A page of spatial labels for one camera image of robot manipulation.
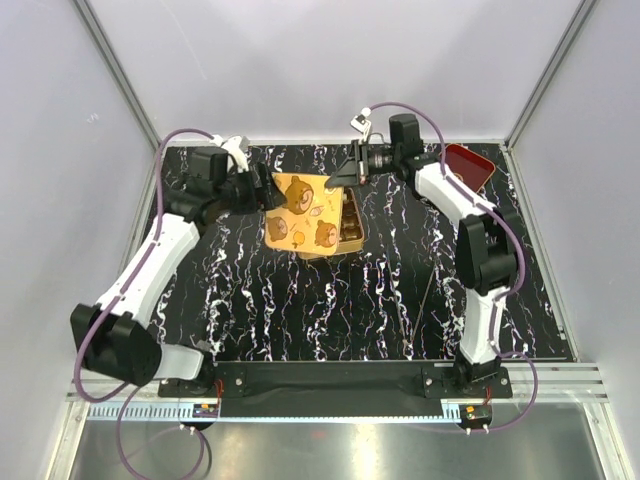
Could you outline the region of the silver tin lid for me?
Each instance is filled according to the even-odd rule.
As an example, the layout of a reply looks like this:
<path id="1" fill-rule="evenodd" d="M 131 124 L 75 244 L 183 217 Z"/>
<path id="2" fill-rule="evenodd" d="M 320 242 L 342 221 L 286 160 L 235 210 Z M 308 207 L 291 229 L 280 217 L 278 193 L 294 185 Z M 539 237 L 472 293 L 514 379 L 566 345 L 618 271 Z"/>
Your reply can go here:
<path id="1" fill-rule="evenodd" d="M 298 254 L 335 254 L 345 188 L 326 188 L 328 176 L 274 173 L 273 177 L 285 202 L 266 213 L 266 246 Z"/>

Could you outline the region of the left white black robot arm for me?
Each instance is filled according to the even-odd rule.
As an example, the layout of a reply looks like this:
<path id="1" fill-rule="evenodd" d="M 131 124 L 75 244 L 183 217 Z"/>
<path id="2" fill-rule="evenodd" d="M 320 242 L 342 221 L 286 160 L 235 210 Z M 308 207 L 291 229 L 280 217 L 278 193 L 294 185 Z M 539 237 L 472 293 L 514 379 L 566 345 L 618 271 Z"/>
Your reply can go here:
<path id="1" fill-rule="evenodd" d="M 116 282 L 93 305 L 77 305 L 70 323 L 77 348 L 74 373 L 92 371 L 144 386 L 176 379 L 196 396 L 215 386 L 202 350 L 161 344 L 149 332 L 159 297 L 185 257 L 220 215 L 267 212 L 285 196 L 263 162 L 249 165 L 241 150 L 197 147 L 181 189 L 169 189 L 149 234 Z"/>

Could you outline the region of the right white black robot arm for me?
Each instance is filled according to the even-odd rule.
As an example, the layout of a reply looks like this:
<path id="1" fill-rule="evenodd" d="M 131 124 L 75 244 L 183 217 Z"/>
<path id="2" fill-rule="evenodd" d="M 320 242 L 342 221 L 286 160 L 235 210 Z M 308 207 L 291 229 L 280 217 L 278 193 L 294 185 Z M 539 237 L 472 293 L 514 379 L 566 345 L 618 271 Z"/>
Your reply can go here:
<path id="1" fill-rule="evenodd" d="M 497 377 L 503 358 L 498 330 L 509 295 L 525 277 L 524 252 L 508 215 L 456 176 L 447 151 L 429 154 L 420 133 L 424 114 L 410 110 L 389 119 L 389 142 L 370 142 L 371 110 L 351 121 L 360 138 L 326 187 L 365 185 L 374 175 L 393 174 L 420 199 L 427 200 L 457 227 L 455 268 L 465 288 L 464 330 L 450 378 L 457 390 L 476 396 Z"/>

